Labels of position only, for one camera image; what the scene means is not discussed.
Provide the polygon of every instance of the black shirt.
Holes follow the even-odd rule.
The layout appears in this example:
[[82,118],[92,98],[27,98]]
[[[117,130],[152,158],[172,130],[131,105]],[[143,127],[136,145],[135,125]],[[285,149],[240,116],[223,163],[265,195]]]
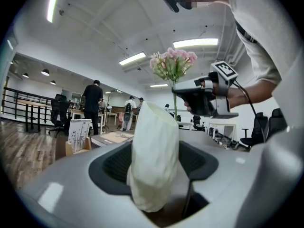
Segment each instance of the black shirt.
[[99,99],[103,98],[103,90],[97,85],[88,85],[84,91],[85,96],[85,112],[98,113]]

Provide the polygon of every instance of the black strap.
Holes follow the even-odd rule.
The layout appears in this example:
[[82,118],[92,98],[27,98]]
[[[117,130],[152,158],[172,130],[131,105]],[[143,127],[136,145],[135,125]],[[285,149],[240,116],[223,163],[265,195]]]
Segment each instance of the black strap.
[[250,42],[257,43],[255,39],[253,39],[244,29],[243,27],[236,21],[237,30]]

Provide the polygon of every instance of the white vase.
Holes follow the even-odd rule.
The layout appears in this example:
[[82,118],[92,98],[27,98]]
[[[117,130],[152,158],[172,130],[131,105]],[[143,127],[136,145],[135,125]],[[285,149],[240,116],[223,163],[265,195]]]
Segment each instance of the white vase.
[[175,178],[179,128],[174,118],[156,104],[144,101],[138,116],[128,180],[137,208],[159,211]]

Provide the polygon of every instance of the sleeve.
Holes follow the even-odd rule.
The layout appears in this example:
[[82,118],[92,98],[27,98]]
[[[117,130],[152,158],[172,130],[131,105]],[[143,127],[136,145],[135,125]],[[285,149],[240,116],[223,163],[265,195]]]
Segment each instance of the sleeve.
[[87,91],[88,91],[88,86],[85,88],[85,91],[84,91],[84,93],[83,93],[83,96],[86,96],[86,94],[87,94]]
[[102,99],[103,97],[104,97],[103,90],[100,89],[100,91],[99,91],[99,99]]
[[251,59],[253,74],[256,81],[266,80],[275,85],[281,81],[281,76],[269,54],[259,43],[252,43],[237,31],[237,35],[244,43],[248,56]]

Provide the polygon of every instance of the wood plank floor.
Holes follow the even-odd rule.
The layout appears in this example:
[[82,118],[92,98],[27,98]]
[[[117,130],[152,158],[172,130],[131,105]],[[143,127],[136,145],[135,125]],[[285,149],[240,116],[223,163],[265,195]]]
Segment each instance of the wood plank floor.
[[[114,117],[109,117],[107,132],[118,131],[118,124],[114,126]],[[1,119],[1,164],[16,189],[22,188],[55,161],[56,138],[54,132],[48,134],[49,129],[52,127],[42,126],[39,133],[26,133],[24,123]]]

